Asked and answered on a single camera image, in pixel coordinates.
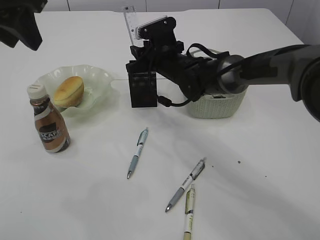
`clear wavy bowl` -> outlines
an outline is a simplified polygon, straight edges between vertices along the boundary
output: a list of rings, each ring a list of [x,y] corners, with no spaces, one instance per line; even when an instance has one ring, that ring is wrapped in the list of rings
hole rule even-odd
[[[47,93],[53,99],[58,86],[72,76],[82,77],[84,94],[83,100],[78,106],[68,108],[56,106],[60,112],[63,112],[63,115],[68,117],[86,113],[103,101],[112,91],[111,82],[113,78],[111,75],[101,68],[90,65],[62,66],[39,77],[35,83],[43,84]]]

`bottle cap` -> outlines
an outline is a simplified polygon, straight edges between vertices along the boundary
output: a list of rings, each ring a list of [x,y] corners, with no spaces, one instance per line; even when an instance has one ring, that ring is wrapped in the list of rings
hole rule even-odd
[[[27,93],[30,99],[41,99],[47,95],[47,91],[43,84],[32,84],[28,86]]]

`tabletop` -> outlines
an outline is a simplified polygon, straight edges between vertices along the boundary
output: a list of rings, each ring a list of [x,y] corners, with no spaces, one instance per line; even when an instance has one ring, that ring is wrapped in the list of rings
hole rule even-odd
[[[176,18],[177,39],[244,57],[300,44],[265,9],[138,13],[141,23]],[[121,13],[43,12],[43,44],[0,45],[0,237],[4,240],[183,238],[185,196],[165,208],[197,162],[194,240],[320,237],[320,124],[286,85],[250,86],[236,114],[196,119],[183,108],[131,108],[132,59]],[[34,128],[27,85],[60,66],[110,72],[112,94],[90,115],[66,117],[70,147],[49,154]],[[183,100],[179,88],[158,91]],[[130,180],[140,132],[149,136]]]

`pen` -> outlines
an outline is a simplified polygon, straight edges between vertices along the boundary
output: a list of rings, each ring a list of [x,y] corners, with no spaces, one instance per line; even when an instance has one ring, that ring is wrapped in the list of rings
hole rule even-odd
[[[146,127],[145,130],[143,130],[139,136],[138,142],[137,142],[137,149],[136,149],[136,153],[133,155],[133,158],[131,160],[130,166],[129,166],[129,170],[128,170],[128,175],[127,175],[127,179],[129,179],[131,177],[131,175],[134,173],[142,148],[145,145],[147,136],[148,136],[148,128]]]
[[[202,172],[202,170],[205,168],[205,161],[206,158],[204,157],[201,159],[198,164],[195,166],[195,168],[192,170],[192,172],[189,174],[189,176],[184,180],[181,187],[176,191],[174,196],[169,201],[168,205],[165,208],[165,212],[168,212],[181,198],[181,196],[185,193],[185,190],[190,186],[190,184],[196,180],[196,178],[199,176],[199,174]]]
[[[191,188],[186,193],[186,198],[185,198],[185,223],[184,223],[183,240],[191,240],[192,223],[194,220],[195,198],[196,198],[195,185],[191,184]]]

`coffee bottle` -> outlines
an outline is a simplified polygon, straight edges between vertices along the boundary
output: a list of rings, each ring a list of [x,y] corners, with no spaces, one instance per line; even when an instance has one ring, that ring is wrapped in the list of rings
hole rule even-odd
[[[70,136],[60,112],[50,101],[43,84],[28,86],[27,93],[34,110],[35,128],[48,153],[58,153],[70,145]]]

